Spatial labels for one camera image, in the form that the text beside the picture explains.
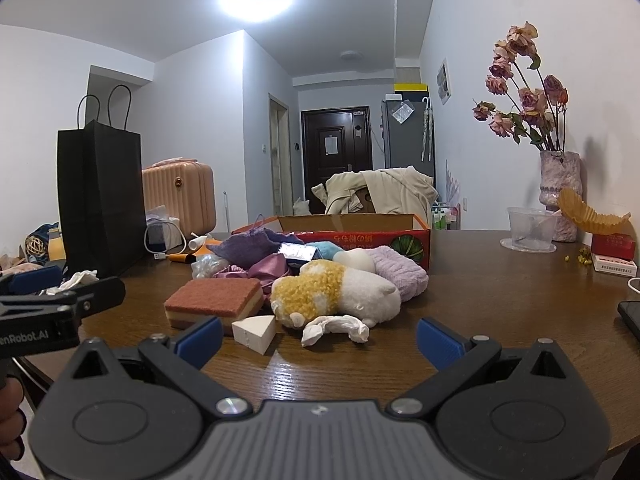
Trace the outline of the person's left hand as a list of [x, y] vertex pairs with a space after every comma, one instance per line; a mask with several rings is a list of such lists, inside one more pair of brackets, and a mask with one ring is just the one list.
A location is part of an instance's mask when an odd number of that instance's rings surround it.
[[26, 416], [20, 409], [23, 400], [22, 384], [8, 376], [0, 391], [0, 446], [7, 460], [20, 460], [24, 454], [22, 434], [26, 429]]

